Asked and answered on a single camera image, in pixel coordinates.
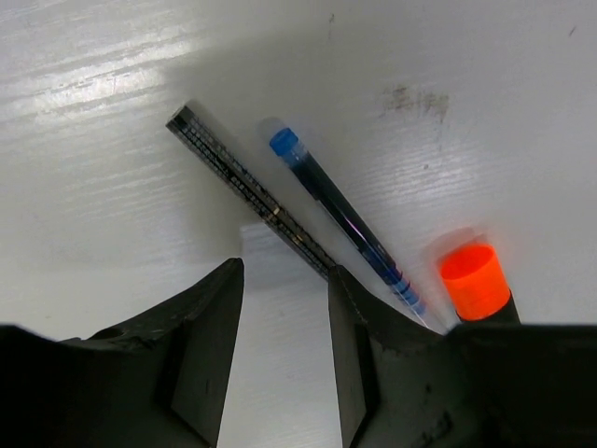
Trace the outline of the dark patterned pencil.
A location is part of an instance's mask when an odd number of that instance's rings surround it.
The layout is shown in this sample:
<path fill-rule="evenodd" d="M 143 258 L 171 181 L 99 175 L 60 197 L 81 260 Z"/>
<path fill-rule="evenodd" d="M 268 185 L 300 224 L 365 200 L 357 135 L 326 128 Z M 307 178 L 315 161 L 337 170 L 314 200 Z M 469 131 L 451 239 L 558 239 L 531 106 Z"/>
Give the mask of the dark patterned pencil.
<path fill-rule="evenodd" d="M 315 239 L 228 151 L 226 146 L 186 105 L 166 123 L 166 128 L 208 166 L 285 244 L 322 278 L 336 265 Z"/>

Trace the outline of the blue clear pen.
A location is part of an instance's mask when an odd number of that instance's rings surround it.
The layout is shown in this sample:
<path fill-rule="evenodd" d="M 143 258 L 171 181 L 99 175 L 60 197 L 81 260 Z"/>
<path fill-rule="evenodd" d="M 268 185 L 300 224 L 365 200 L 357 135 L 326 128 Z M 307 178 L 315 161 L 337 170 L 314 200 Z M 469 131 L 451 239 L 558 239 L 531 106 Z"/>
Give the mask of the blue clear pen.
<path fill-rule="evenodd" d="M 299 137 L 275 117 L 263 119 L 257 129 L 275 155 L 334 220 L 370 268 L 406 306 L 415 321 L 431 330 L 444 330 L 446 326 L 437 314 L 413 289 L 394 259 Z"/>

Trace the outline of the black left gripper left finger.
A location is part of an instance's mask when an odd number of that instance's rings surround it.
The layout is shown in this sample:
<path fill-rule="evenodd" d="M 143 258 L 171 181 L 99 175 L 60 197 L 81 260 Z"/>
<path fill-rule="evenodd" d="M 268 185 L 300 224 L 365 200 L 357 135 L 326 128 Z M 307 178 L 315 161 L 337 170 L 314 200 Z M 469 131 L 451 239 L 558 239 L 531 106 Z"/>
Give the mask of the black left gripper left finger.
<path fill-rule="evenodd" d="M 215 447 L 243 285 L 243 262 L 232 258 L 133 318 L 64 341 L 67 445 Z"/>

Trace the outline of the orange capped black highlighter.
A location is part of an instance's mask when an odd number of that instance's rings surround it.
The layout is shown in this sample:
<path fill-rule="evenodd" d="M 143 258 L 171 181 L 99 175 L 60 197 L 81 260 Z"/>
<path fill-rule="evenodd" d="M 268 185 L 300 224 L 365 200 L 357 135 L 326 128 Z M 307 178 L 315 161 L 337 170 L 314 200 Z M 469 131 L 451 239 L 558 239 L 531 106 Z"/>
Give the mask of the orange capped black highlighter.
<path fill-rule="evenodd" d="M 450 231 L 427 247 L 427 257 L 461 322 L 521 322 L 496 249 L 485 233 L 471 227 Z"/>

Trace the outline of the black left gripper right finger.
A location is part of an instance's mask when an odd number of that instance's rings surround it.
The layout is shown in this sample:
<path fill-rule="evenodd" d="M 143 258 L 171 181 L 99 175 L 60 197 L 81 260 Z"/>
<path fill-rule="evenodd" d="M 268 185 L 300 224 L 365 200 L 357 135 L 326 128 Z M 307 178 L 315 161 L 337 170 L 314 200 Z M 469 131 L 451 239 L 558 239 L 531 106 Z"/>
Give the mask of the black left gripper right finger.
<path fill-rule="evenodd" d="M 328 311 L 344 447 L 464 447 L 466 376 L 448 341 L 329 272 Z"/>

